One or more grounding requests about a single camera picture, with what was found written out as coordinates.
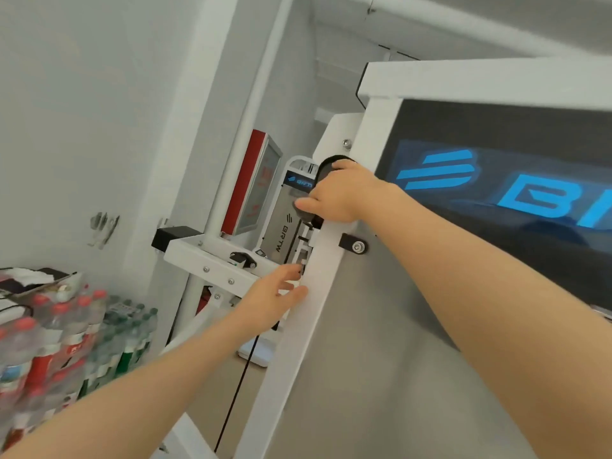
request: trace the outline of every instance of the brtw logo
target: brtw logo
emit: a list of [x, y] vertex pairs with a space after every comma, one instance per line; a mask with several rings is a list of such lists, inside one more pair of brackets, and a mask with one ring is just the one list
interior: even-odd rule
[[397, 180], [409, 180], [404, 190], [460, 186], [478, 178], [480, 168], [474, 164], [475, 162], [473, 150], [430, 154], [423, 159], [421, 163], [423, 167], [403, 170], [397, 176]]
[[572, 214], [573, 203], [582, 198], [585, 188], [597, 190], [601, 195], [584, 213], [580, 213], [576, 225], [593, 229], [612, 208], [610, 188], [601, 190], [596, 184], [577, 184], [556, 178], [519, 174], [497, 205], [541, 217], [558, 218]]

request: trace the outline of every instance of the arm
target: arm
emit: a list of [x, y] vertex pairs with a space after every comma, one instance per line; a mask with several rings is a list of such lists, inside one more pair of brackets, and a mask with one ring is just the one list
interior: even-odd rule
[[224, 320], [62, 411], [11, 448], [6, 459], [148, 459], [203, 380], [242, 343], [270, 329], [306, 296], [297, 264], [258, 280]]
[[391, 249], [542, 459], [612, 454], [612, 329], [524, 263], [357, 163], [298, 208], [363, 219]]

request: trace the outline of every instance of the bolt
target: bolt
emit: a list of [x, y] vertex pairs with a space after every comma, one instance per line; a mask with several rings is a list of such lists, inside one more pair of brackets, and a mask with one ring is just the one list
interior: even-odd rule
[[365, 251], [365, 244], [363, 242], [355, 242], [353, 243], [353, 251], [356, 254], [361, 254]]

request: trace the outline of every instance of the red panel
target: red panel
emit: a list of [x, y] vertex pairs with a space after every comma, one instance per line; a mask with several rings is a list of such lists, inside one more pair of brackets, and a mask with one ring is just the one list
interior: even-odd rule
[[242, 166], [240, 167], [240, 173], [238, 174], [238, 180], [236, 181], [234, 192], [231, 195], [231, 200], [229, 202], [230, 205], [225, 214], [225, 220], [223, 221], [223, 227], [221, 228], [223, 233], [229, 235], [234, 233], [236, 222], [238, 221], [238, 215], [240, 214], [240, 209], [245, 201], [245, 197], [247, 196], [249, 183], [253, 177], [255, 165], [257, 164], [259, 152], [262, 150], [261, 147], [264, 145], [265, 138], [266, 134], [264, 132], [253, 130], [251, 139], [249, 140], [249, 146], [247, 147], [247, 152], [242, 160]]

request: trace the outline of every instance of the ceiling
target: ceiling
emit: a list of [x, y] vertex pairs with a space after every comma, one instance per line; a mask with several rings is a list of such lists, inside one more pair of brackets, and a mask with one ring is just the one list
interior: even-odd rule
[[361, 109], [367, 62], [612, 54], [612, 0], [313, 0], [319, 107]]

